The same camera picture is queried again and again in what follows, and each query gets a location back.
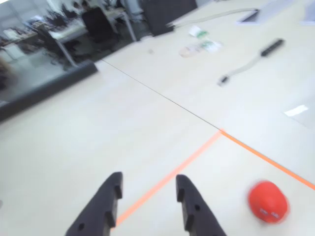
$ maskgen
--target black chair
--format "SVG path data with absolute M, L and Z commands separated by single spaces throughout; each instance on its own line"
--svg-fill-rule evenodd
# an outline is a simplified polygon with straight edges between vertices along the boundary
M 62 15 L 56 15 L 56 17 L 53 19 L 54 20 L 54 25 L 57 27 L 66 27 L 67 23 L 62 17 Z
M 69 11 L 64 3 L 61 4 L 61 10 L 68 19 L 76 18 L 78 16 L 74 11 Z
M 122 0 L 116 1 L 115 8 L 123 8 L 123 9 L 125 8 L 123 3 L 122 3 Z
M 44 19 L 45 19 L 45 21 L 47 22 L 47 23 L 49 23 L 49 24 L 51 24 L 52 26 L 55 26 L 54 25 L 54 20 L 52 19 L 52 18 L 50 18 L 50 17 L 48 17 L 48 16 L 44 16 Z
M 170 31 L 166 26 L 197 8 L 195 0 L 139 0 L 153 35 Z
M 82 14 L 82 20 L 91 40 L 97 45 L 102 45 L 101 49 L 113 51 L 118 36 L 103 11 L 99 7 L 93 8 Z

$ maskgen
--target orange tape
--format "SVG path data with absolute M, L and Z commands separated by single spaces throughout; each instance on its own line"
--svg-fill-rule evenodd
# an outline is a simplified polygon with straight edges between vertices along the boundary
M 164 179 L 162 179 L 157 185 L 151 188 L 145 193 L 135 204 L 133 204 L 128 210 L 126 210 L 116 221 L 116 227 L 125 221 L 131 214 L 133 214 L 138 208 L 140 208 L 150 197 L 158 192 L 163 186 L 165 186 L 172 178 L 180 173 L 186 166 L 188 166 L 193 160 L 200 156 L 208 147 L 210 147 L 219 137 L 221 132 L 218 131 L 207 142 L 205 142 L 197 151 L 195 151 L 188 159 L 186 159 L 180 166 L 175 168 Z
M 277 162 L 269 159 L 268 157 L 264 156 L 263 154 L 259 153 L 258 151 L 252 149 L 251 147 L 247 146 L 246 144 L 238 141 L 237 139 L 235 139 L 234 137 L 232 137 L 231 135 L 225 133 L 223 130 L 221 130 L 221 134 L 223 134 L 225 137 L 227 137 L 229 140 L 235 142 L 236 144 L 242 146 L 243 148 L 245 148 L 246 150 L 250 151 L 251 153 L 255 154 L 256 156 L 260 157 L 261 159 L 263 159 L 264 161 L 268 162 L 269 164 L 273 165 L 274 167 L 278 168 L 279 170 L 285 172 L 286 174 L 288 174 L 289 176 L 295 178 L 297 181 L 300 181 L 301 183 L 305 184 L 306 186 L 310 187 L 311 189 L 315 190 L 315 185 L 308 182 L 307 180 L 303 179 L 302 177 L 298 176 L 297 174 L 293 173 L 292 171 L 289 171 L 288 169 L 286 169 L 285 167 L 281 166 L 280 164 L 278 164 Z

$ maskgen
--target red ball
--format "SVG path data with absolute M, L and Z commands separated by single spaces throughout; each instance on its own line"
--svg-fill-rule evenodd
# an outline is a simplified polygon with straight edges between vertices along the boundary
M 256 184 L 249 192 L 248 202 L 256 217 L 271 224 L 284 220 L 289 211 L 285 195 L 269 181 Z

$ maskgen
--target office background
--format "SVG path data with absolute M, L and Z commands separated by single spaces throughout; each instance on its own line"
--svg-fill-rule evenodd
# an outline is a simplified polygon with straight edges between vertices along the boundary
M 0 4 L 0 35 L 9 27 L 23 27 L 23 22 L 47 14 L 47 0 L 9 0 Z

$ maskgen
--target desk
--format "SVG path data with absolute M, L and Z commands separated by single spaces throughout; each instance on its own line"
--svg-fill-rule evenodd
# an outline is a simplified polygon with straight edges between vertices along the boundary
M 132 40 L 136 41 L 136 37 L 135 37 L 135 34 L 133 32 L 132 26 L 130 24 L 129 17 L 122 8 L 117 8 L 117 9 L 114 9 L 113 11 L 105 12 L 105 15 L 109 19 L 109 21 L 111 21 L 111 19 L 116 19 L 116 18 L 123 16 L 125 21 L 126 21 L 126 24 L 127 24 L 127 27 L 128 27 L 128 30 L 129 30 L 129 33 L 130 33 Z M 63 51 L 63 53 L 65 54 L 65 56 L 69 60 L 69 62 L 73 66 L 76 66 L 75 61 L 72 59 L 71 55 L 69 54 L 69 52 L 65 48 L 64 43 L 66 43 L 70 40 L 73 40 L 77 37 L 80 37 L 80 36 L 86 34 L 87 32 L 88 31 L 86 30 L 84 23 L 82 21 L 76 20 L 75 24 L 70 25 L 66 29 L 64 29 L 60 32 L 52 32 L 51 31 L 50 34 L 52 35 L 52 37 L 54 39 L 56 39 L 59 47 L 61 48 L 61 50 Z
M 232 9 L 260 8 L 267 2 L 212 2 L 175 24 Z M 311 145 L 314 132 L 283 114 L 288 103 L 293 106 L 311 99 L 306 89 L 314 88 L 315 31 L 300 24 L 307 3 L 307 0 L 295 1 L 257 26 L 236 23 L 246 12 L 197 23 L 210 33 L 210 38 L 222 43 L 222 49 L 216 53 L 204 51 L 192 58 L 180 57 L 183 47 L 198 43 L 188 36 L 190 26 L 187 26 L 129 45 L 104 60 L 315 183 L 315 173 L 310 167 L 315 164 L 311 158 L 315 154 L 315 146 Z M 231 78 L 226 86 L 217 85 L 223 75 L 247 64 L 276 38 L 286 40 L 283 48 Z M 305 167 L 296 165 L 298 156 Z
M 260 5 L 249 0 L 211 4 L 186 16 L 186 20 Z M 225 128 L 270 158 L 282 158 L 280 161 L 291 165 L 292 171 L 313 181 L 309 172 L 314 166 L 312 136 L 307 137 L 307 130 L 294 125 L 279 110 L 268 110 L 314 72 L 315 51 L 309 50 L 313 39 L 305 38 L 313 33 L 294 23 L 302 12 L 297 3 L 262 28 L 234 24 L 241 14 L 205 22 L 200 26 L 223 43 L 217 54 L 179 57 L 183 46 L 195 42 L 187 37 L 189 28 L 134 43 L 117 52 L 119 57 L 115 54 L 106 58 L 107 62 L 99 61 L 99 73 L 3 123 L 2 235 L 64 235 L 114 171 L 124 173 L 124 195 L 118 202 L 121 216 L 165 176 L 194 157 L 181 173 L 195 183 L 227 235 L 312 236 L 314 190 L 225 136 L 217 138 L 216 128 L 152 91 Z M 284 27 L 287 24 L 294 25 L 296 37 Z M 234 77 L 227 86 L 215 86 L 222 74 L 246 63 L 275 34 L 287 39 L 283 49 L 248 74 Z M 289 60 L 304 63 L 303 70 L 287 66 Z M 302 144 L 300 154 L 296 153 L 296 144 Z M 248 209 L 247 191 L 260 179 L 277 184 L 290 201 L 291 214 L 281 224 L 262 226 Z M 121 222 L 112 236 L 186 235 L 175 192 L 172 178 Z

